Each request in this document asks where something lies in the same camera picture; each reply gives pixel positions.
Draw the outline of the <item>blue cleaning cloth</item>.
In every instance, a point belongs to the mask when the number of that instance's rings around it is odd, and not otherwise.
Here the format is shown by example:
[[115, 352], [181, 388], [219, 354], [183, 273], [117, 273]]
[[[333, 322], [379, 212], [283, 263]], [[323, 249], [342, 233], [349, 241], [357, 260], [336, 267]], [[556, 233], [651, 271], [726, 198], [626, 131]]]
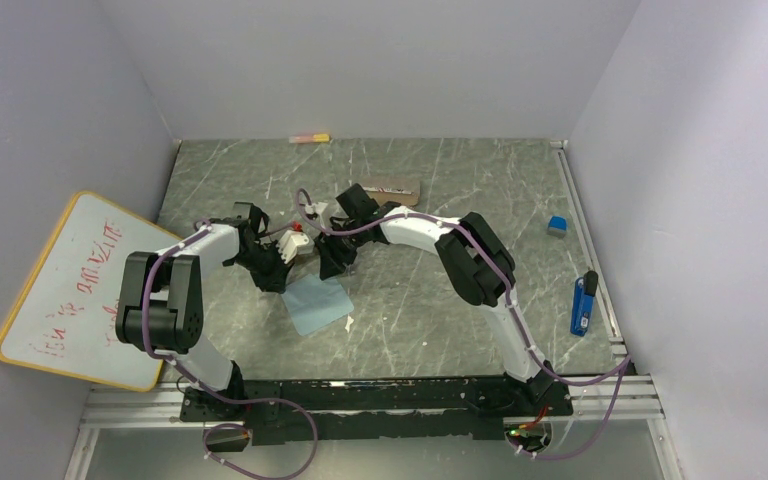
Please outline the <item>blue cleaning cloth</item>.
[[336, 279], [321, 280], [307, 275], [287, 286], [281, 294], [296, 332], [310, 335], [349, 315], [354, 305]]

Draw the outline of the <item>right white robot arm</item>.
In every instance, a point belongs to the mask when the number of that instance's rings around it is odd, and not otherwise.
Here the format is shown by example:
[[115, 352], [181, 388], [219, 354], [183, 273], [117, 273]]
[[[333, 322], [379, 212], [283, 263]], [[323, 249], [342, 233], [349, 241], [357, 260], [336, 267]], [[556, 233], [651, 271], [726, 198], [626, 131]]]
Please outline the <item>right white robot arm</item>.
[[326, 277], [345, 272], [358, 249], [369, 242], [435, 255], [457, 295], [477, 308], [491, 328], [505, 374], [513, 383], [509, 389], [513, 408], [531, 415], [546, 404], [555, 381], [524, 319], [515, 289], [515, 261], [481, 215], [447, 218], [395, 202], [379, 205], [358, 184], [338, 196], [344, 214], [335, 220], [314, 213], [303, 189], [295, 201], [303, 221], [319, 232], [315, 242]]

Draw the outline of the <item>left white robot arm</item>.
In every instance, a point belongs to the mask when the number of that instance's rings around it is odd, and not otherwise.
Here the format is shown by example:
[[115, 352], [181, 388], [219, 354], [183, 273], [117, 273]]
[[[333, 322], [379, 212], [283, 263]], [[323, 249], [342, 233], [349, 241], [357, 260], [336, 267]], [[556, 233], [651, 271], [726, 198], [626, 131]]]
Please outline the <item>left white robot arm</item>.
[[288, 225], [272, 240], [268, 225], [268, 215], [251, 205], [245, 217], [203, 220], [174, 245], [125, 260], [117, 340], [175, 368], [207, 394], [206, 406], [222, 420], [243, 412], [246, 393], [240, 367], [203, 332], [203, 282], [219, 268], [241, 266], [261, 291], [284, 292], [297, 255], [287, 243], [296, 231]]

